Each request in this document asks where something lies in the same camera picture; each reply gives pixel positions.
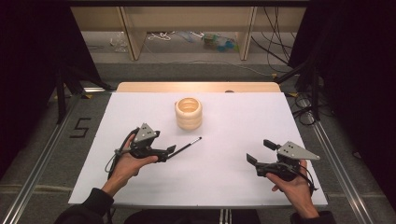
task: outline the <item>white table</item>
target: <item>white table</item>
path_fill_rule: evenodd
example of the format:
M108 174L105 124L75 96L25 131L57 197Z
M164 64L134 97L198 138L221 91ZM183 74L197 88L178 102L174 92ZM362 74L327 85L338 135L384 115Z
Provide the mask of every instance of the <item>white table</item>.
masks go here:
M195 97L203 105L203 124L192 132L177 127L174 102ZM257 208L290 205L273 184L256 175L246 161L249 153L262 162L275 162L276 153L264 138L283 145L304 146L280 92L117 92L113 93L69 203L82 203L92 188L106 182L104 169L125 136L146 122L161 131L154 148L177 149L203 139L167 162L145 166L115 196L115 205L146 208ZM327 204L311 163L308 169L319 190L314 205Z

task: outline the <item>gray floor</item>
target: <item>gray floor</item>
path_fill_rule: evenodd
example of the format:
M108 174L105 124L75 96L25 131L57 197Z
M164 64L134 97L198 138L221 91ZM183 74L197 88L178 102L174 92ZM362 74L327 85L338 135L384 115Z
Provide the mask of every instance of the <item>gray floor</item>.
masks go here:
M233 37L233 34L229 33L222 35ZM122 81L271 81L272 74L280 75L280 73L275 72L268 62L275 69L289 70L272 56L267 61L267 54L254 42L250 45L247 61L242 62L239 60L237 51L233 49L218 52L206 47L199 37L193 35L191 36L194 40L192 43L187 42L180 35L169 36L170 41L147 40L139 60L132 62L127 52L115 52L115 47L110 45L110 38L113 38L114 43L117 34L84 33L102 80L114 87ZM262 37L262 34L257 33L254 37L263 46L268 47L269 43ZM292 46L293 44L291 34L282 34L282 40L286 45ZM279 57L285 58L281 48L273 45L271 49ZM282 83L282 91L294 92L293 84L296 78ZM94 87L90 83L83 84L86 87ZM69 206L68 198L90 150L109 98L110 93L93 93L90 97L78 99L76 107L64 126L57 147L18 223L52 223ZM324 97L320 99L322 104L326 104ZM288 102L292 111L298 109L295 105L295 98L288 97ZM343 132L337 117L332 115L331 109L327 106L320 109L320 117L319 124L323 126L351 183L358 190L373 223L396 223L395 212L370 171L361 160L352 155L354 147ZM81 126L89 130L84 138L72 138L71 136L81 135L84 132L75 130L79 119L89 119L80 122ZM0 181L0 217L2 219L5 218L8 208L12 205L50 139L56 120L57 102L54 95L49 99L46 113L30 136L28 147L19 153ZM313 161L313 165L320 185L328 197L329 205L319 210L333 211L337 223L359 223L331 163L327 160L314 127L303 125L298 119L296 124L305 146L322 158L320 161ZM118 209L114 222L122 223L135 211L127 208ZM289 223L289 215L292 212L290 207L258 210L262 223Z

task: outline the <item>hand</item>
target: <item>hand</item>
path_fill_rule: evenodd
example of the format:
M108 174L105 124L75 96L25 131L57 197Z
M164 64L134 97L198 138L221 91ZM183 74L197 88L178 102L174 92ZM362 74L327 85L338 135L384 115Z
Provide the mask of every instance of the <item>hand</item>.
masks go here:
M306 168L306 161L300 160L300 165ZM306 170L304 168L300 168L300 172L306 175ZM301 176L297 175L297 177L290 182L284 181L279 178L279 176L270 173L268 173L266 177L276 184L272 188L272 191L281 189L300 217L313 218L319 216L317 209L312 203L308 183Z
M134 140L134 134L129 137L123 148L129 147ZM114 168L113 175L107 180L102 187L102 191L113 197L120 189L122 189L128 180L139 173L140 168L144 165L153 163L158 160L156 156L146 157L144 159L137 159L130 153L124 153L119 159Z

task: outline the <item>beige cup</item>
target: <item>beige cup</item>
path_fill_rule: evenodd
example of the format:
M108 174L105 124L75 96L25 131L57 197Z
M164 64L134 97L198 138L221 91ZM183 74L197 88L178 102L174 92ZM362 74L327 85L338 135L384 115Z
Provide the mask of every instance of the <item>beige cup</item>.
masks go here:
M175 103L177 125L181 129L191 131L202 124L202 105L199 100L188 97Z

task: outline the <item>sleeve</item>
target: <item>sleeve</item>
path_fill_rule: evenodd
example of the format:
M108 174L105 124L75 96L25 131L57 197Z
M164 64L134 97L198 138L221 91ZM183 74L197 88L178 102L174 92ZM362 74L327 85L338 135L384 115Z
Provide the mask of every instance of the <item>sleeve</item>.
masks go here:
M114 199L100 189L92 189L88 199L62 212L55 224L97 224L104 223L103 216L114 203Z
M301 218L298 213L294 213L290 216L291 224L336 224L335 219L332 216L332 212L323 211L319 212L319 217L315 218Z

